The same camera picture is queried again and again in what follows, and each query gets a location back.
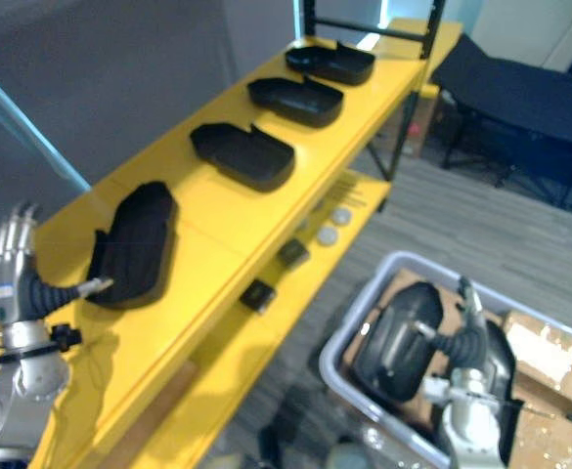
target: black plastic tray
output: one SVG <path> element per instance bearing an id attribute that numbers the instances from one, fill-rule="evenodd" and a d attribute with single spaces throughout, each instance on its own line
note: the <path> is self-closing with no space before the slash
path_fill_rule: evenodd
<path id="1" fill-rule="evenodd" d="M 252 124 L 250 132 L 226 122 L 203 124 L 190 139 L 198 157 L 260 192 L 278 188 L 294 169 L 294 149 Z"/>
<path id="2" fill-rule="evenodd" d="M 373 73 L 374 55 L 343 46 L 301 47 L 286 52 L 290 68 L 348 85 L 359 85 Z"/>
<path id="3" fill-rule="evenodd" d="M 175 237 L 177 204 L 166 185 L 143 184 L 116 209 L 109 233 L 96 231 L 88 278 L 113 285 L 87 299 L 108 308 L 137 308 L 163 294 Z"/>
<path id="4" fill-rule="evenodd" d="M 262 78 L 246 88 L 257 105 L 312 127 L 324 127 L 334 122 L 344 97 L 341 91 L 307 76 L 302 83 L 285 78 Z"/>

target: shelf board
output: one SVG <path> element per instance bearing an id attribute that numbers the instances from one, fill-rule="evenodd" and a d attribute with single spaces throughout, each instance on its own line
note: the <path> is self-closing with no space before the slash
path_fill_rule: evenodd
<path id="1" fill-rule="evenodd" d="M 328 41 L 308 38 L 290 47 L 304 43 Z M 84 343 L 65 354 L 70 382 L 29 469 L 96 466 L 414 88 L 421 69 L 420 61 L 378 59 L 366 83 L 328 82 L 344 94 L 341 114 L 312 129 L 248 98 L 246 83 L 256 78 L 301 79 L 281 51 L 38 229 L 40 275 L 70 285 L 85 279 L 94 230 L 108 230 L 120 200 L 140 184 L 163 181 L 180 206 L 162 298 L 127 311 L 76 301 L 48 317 L 49 324 L 79 327 Z M 293 145 L 289 179 L 273 192 L 255 192 L 197 158 L 190 133 L 217 121 L 255 123 Z"/>
<path id="2" fill-rule="evenodd" d="M 258 276 L 277 290 L 266 312 L 259 316 L 237 303 L 212 329 L 191 356 L 199 368 L 197 381 L 149 439 L 133 469 L 193 467 L 200 461 L 388 191 L 388 183 L 353 171 L 339 177 L 306 227 L 295 233 L 310 259 L 293 271 L 277 259 L 269 262 Z M 332 225 L 336 206 L 349 208 L 353 217 L 337 228 L 337 243 L 325 247 L 315 234 L 320 226 Z"/>

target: black device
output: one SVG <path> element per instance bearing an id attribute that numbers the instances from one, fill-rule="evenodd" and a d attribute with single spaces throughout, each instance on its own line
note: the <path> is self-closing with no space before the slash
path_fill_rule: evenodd
<path id="1" fill-rule="evenodd" d="M 88 278 L 113 285 L 87 300 L 127 309 L 157 300 L 166 284 L 175 237 L 177 204 L 163 182 L 143 184 L 116 209 L 109 233 L 96 231 Z"/>
<path id="2" fill-rule="evenodd" d="M 301 73 L 359 85 L 373 73 L 374 55 L 337 43 L 335 49 L 309 46 L 286 52 L 287 66 Z"/>
<path id="3" fill-rule="evenodd" d="M 277 290 L 275 288 L 256 278 L 244 291 L 240 301 L 251 310 L 264 313 L 276 296 Z"/>
<path id="4" fill-rule="evenodd" d="M 437 329 L 443 317 L 440 293 L 431 283 L 419 281 L 396 293 L 353 362 L 368 394 L 390 406 L 416 395 L 435 349 L 411 324 L 418 320 Z"/>
<path id="5" fill-rule="evenodd" d="M 285 78 L 262 78 L 246 88 L 257 105 L 311 127 L 324 127 L 334 122 L 344 97 L 341 91 L 307 76 L 303 77 L 302 83 Z"/>
<path id="6" fill-rule="evenodd" d="M 305 244 L 293 238 L 281 247 L 277 252 L 277 257 L 286 268 L 295 269 L 308 260 L 310 254 Z"/>
<path id="7" fill-rule="evenodd" d="M 203 124 L 190 139 L 199 158 L 260 192 L 278 188 L 294 170 L 294 149 L 252 124 L 250 132 L 226 122 Z"/>

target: robotic arm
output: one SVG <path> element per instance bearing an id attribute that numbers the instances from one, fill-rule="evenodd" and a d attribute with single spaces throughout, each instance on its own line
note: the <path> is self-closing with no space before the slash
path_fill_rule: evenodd
<path id="1" fill-rule="evenodd" d="M 499 454 L 501 428 L 496 418 L 500 403 L 488 391 L 486 360 L 488 330 L 481 301 L 466 277 L 460 278 L 463 326 L 452 336 L 416 321 L 414 328 L 453 368 L 450 380 L 425 377 L 426 399 L 444 407 L 439 438 L 451 456 L 452 469 L 504 469 Z"/>
<path id="2" fill-rule="evenodd" d="M 60 353 L 81 343 L 78 329 L 44 323 L 76 298 L 108 288 L 94 278 L 68 288 L 42 281 L 33 234 L 38 205 L 21 203 L 0 227 L 0 468 L 25 468 L 38 447 L 56 396 L 68 382 Z"/>

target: black plastic part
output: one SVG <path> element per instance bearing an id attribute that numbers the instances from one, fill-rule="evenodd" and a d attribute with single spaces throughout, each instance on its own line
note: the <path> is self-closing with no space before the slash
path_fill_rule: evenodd
<path id="1" fill-rule="evenodd" d="M 70 324 L 63 323 L 51 327 L 51 340 L 57 342 L 60 352 L 67 352 L 73 345 L 83 342 L 81 331 L 73 329 Z"/>
<path id="2" fill-rule="evenodd" d="M 355 377 L 377 402 L 392 406 L 416 395 L 434 349 L 412 322 L 437 329 L 443 316 L 438 290 L 424 281 L 399 291 L 380 314 L 353 362 Z"/>
<path id="3" fill-rule="evenodd" d="M 283 184 L 294 169 L 294 149 L 254 125 L 250 132 L 225 122 L 203 124 L 190 134 L 198 157 L 260 192 Z"/>
<path id="4" fill-rule="evenodd" d="M 257 105 L 311 127 L 324 127 L 334 122 L 344 97 L 341 91 L 307 76 L 303 83 L 285 78 L 262 78 L 246 88 Z"/>
<path id="5" fill-rule="evenodd" d="M 275 296 L 277 296 L 275 288 L 256 278 L 244 291 L 240 301 L 251 310 L 262 313 Z"/>
<path id="6" fill-rule="evenodd" d="M 338 42 L 335 49 L 320 46 L 290 49 L 286 52 L 286 63 L 302 73 L 347 85 L 359 85 L 373 73 L 374 55 Z"/>
<path id="7" fill-rule="evenodd" d="M 42 281 L 33 264 L 24 269 L 19 290 L 22 313 L 19 320 L 42 320 L 79 297 L 75 286 L 63 288 Z"/>
<path id="8" fill-rule="evenodd" d="M 110 232 L 96 231 L 88 278 L 113 285 L 87 300 L 107 308 L 138 308 L 163 294 L 175 238 L 177 204 L 163 182 L 131 192 L 116 209 Z"/>
<path id="9" fill-rule="evenodd" d="M 431 345 L 446 355 L 455 368 L 476 368 L 484 371 L 487 358 L 485 334 L 486 332 L 478 327 L 463 327 L 452 336 L 436 335 Z"/>
<path id="10" fill-rule="evenodd" d="M 513 440 L 516 433 L 518 415 L 523 402 L 511 398 L 511 388 L 516 370 L 516 358 L 507 342 L 503 331 L 490 320 L 488 327 L 488 354 L 486 359 L 486 375 L 491 377 L 490 394 L 499 400 L 509 402 L 497 414 L 501 426 L 499 453 L 504 464 L 509 464 Z"/>
<path id="11" fill-rule="evenodd" d="M 0 355 L 0 364 L 19 362 L 20 360 L 39 357 L 40 355 L 52 354 L 60 350 L 60 344 L 57 342 L 49 342 L 47 345 L 37 347 L 35 349 L 20 350 L 15 349 Z"/>
<path id="12" fill-rule="evenodd" d="M 296 238 L 284 244 L 277 252 L 277 257 L 287 269 L 294 269 L 310 258 L 305 244 Z"/>
<path id="13" fill-rule="evenodd" d="M 0 461 L 0 469 L 26 469 L 28 463 L 19 459 Z"/>

